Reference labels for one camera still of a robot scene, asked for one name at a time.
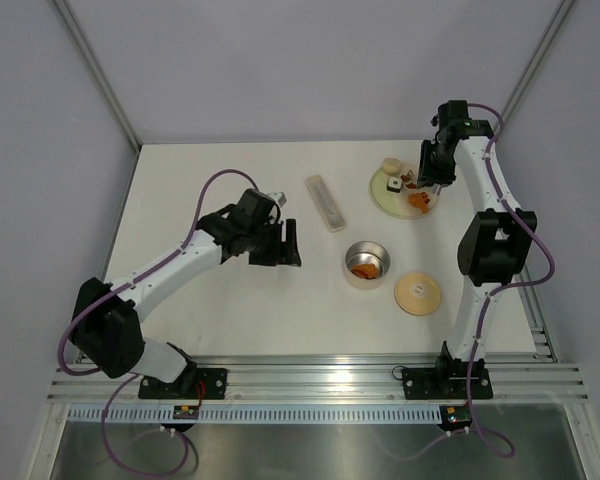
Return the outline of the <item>black white sushi roll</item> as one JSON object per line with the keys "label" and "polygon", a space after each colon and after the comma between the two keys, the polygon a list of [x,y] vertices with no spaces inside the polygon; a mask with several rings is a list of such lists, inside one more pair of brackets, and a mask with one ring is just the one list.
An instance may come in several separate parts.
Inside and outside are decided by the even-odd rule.
{"label": "black white sushi roll", "polygon": [[387,179],[386,189],[389,192],[400,193],[402,190],[402,185],[403,185],[403,182],[400,177],[390,176]]}

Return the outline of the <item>orange bacon slice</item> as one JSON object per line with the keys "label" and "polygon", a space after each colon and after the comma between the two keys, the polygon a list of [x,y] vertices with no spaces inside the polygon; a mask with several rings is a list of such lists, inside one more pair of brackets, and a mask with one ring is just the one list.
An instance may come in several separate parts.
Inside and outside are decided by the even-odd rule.
{"label": "orange bacon slice", "polygon": [[357,277],[363,278],[363,279],[373,279],[374,278],[374,274],[371,271],[364,270],[364,269],[353,269],[352,273],[354,275],[356,275]]}

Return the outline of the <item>steel lunch box bowl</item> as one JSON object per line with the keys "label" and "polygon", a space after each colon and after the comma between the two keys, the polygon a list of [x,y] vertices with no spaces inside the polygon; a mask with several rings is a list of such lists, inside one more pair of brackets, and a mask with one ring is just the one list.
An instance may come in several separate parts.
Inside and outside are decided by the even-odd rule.
{"label": "steel lunch box bowl", "polygon": [[359,290],[378,288],[391,267],[391,256],[380,244],[359,241],[343,257],[343,274],[349,285]]}

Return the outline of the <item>orange fried chicken piece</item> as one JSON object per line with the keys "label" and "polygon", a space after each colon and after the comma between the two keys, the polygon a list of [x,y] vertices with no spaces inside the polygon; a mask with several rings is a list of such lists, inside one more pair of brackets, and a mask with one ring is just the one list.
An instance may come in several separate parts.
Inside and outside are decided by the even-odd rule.
{"label": "orange fried chicken piece", "polygon": [[379,268],[372,263],[356,264],[351,268],[351,272],[365,280],[375,280],[381,275]]}

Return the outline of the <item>beige round lid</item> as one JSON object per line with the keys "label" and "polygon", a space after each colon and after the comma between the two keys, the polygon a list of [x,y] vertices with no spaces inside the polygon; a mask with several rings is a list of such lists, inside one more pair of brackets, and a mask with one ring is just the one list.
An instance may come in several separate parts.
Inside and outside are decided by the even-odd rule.
{"label": "beige round lid", "polygon": [[439,308],[442,295],[433,277],[424,272],[412,271],[395,283],[394,299],[407,314],[426,316]]}

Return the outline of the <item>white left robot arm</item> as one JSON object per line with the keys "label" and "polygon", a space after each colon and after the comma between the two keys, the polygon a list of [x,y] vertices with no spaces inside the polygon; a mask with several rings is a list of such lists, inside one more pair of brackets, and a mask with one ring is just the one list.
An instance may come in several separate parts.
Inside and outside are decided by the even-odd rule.
{"label": "white left robot arm", "polygon": [[69,341],[110,378],[139,374],[171,398],[196,385],[195,360],[171,343],[144,337],[141,324],[194,278],[247,255],[250,264],[299,267],[297,223],[282,220],[286,197],[250,188],[239,201],[202,216],[174,250],[113,283],[96,278],[79,290]]}

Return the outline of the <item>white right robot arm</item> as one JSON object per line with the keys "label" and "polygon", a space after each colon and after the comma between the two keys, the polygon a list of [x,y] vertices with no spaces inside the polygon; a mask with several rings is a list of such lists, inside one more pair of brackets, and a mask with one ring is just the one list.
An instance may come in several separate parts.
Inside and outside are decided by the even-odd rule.
{"label": "white right robot arm", "polygon": [[537,217],[524,211],[507,188],[495,155],[496,136],[486,120],[474,120],[465,100],[439,106],[433,139],[421,144],[417,184],[437,192],[465,179],[474,210],[457,249],[463,290],[449,338],[433,366],[404,370],[409,400],[490,399],[486,339],[504,288],[526,262]]}

